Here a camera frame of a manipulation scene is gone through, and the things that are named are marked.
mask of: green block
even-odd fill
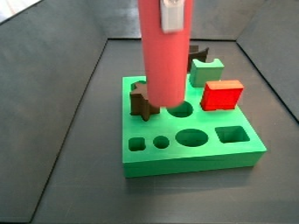
[[[127,178],[252,166],[267,151],[239,107],[201,110],[203,88],[185,83],[185,102],[161,108],[148,122],[129,115],[131,84],[123,78],[123,165]]]
[[[211,63],[193,59],[191,63],[191,85],[195,88],[204,88],[207,81],[219,81],[223,68],[224,65],[219,59],[215,59]]]

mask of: green base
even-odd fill
[[[255,165],[267,148],[239,107],[233,110],[203,111],[203,88],[193,88],[188,77],[184,100],[192,108],[188,103],[169,110],[161,108],[160,114],[151,115],[148,122],[143,121],[140,115],[129,115],[131,84],[144,80],[144,76],[123,78],[125,177]]]

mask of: gray floor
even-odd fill
[[[299,222],[299,126],[236,43],[196,43],[245,86],[239,106],[268,148],[257,165],[124,178],[121,77],[144,73],[143,54],[140,41],[108,41],[34,223]]]

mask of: small round hole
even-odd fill
[[[192,105],[184,101],[176,108],[168,108],[168,113],[179,118],[187,117],[192,114]]]
[[[184,146],[197,147],[204,145],[209,138],[199,129],[184,129],[176,134],[175,139]]]
[[[157,149],[164,149],[167,148],[169,145],[169,140],[165,136],[157,136],[155,139],[153,139],[153,146],[157,148]]]

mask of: red cube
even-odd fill
[[[244,86],[239,80],[207,81],[203,97],[200,99],[201,109],[205,111],[216,109],[233,109],[236,107]]]

